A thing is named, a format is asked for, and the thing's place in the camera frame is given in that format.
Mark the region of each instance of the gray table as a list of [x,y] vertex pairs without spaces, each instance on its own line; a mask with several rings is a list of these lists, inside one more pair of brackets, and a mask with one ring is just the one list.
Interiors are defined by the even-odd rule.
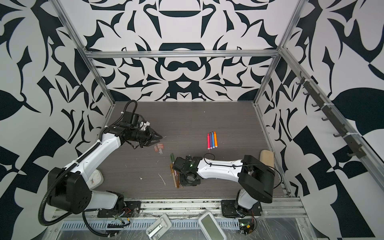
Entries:
[[[110,118],[113,123],[125,102],[117,102]],[[196,187],[175,188],[170,173],[170,157],[203,156],[207,133],[216,131],[218,148],[210,152],[216,160],[259,157],[267,149],[259,121],[250,101],[239,102],[139,102],[136,113],[163,136],[163,154],[153,146],[133,149],[125,143],[99,166],[104,183],[97,190],[124,194],[126,198],[222,198],[236,197],[241,186],[222,179],[203,179]],[[276,174],[275,184],[279,180]],[[275,197],[284,196],[281,187]]]

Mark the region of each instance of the beige sponge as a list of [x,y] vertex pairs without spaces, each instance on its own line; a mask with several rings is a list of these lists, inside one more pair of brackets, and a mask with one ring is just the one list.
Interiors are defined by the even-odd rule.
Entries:
[[267,166],[274,167],[274,156],[273,152],[269,150],[263,150],[260,153],[260,162],[264,163]]

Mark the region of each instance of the digital display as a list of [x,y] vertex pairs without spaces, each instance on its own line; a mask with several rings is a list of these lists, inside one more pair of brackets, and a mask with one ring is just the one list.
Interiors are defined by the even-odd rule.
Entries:
[[221,235],[220,231],[218,230],[215,222],[212,220],[210,215],[205,216],[201,220],[201,223],[204,225],[206,231],[208,232],[212,240],[224,240],[223,235]]

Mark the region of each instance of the patterned backdrop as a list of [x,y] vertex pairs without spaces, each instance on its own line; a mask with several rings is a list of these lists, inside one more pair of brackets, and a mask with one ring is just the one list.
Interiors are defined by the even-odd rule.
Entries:
[[116,101],[253,100],[271,57],[95,59]]
[[[63,1],[92,51],[277,49],[296,4],[297,0]],[[230,101],[255,98],[271,58],[97,61],[116,101]]]
[[276,49],[297,1],[66,0],[62,3],[88,50],[149,51],[201,47]]
[[[383,1],[309,0],[288,50],[383,158]],[[382,239],[384,192],[284,60],[259,106],[295,196],[319,237]]]
[[0,1],[0,56],[0,239],[32,239],[47,173],[95,142],[110,104],[46,0]]

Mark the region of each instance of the red marker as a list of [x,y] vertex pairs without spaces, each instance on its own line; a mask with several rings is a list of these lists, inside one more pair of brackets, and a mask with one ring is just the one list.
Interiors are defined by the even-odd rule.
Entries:
[[209,137],[209,133],[208,133],[208,134],[207,134],[208,150],[210,149],[209,139],[210,139],[210,137]]

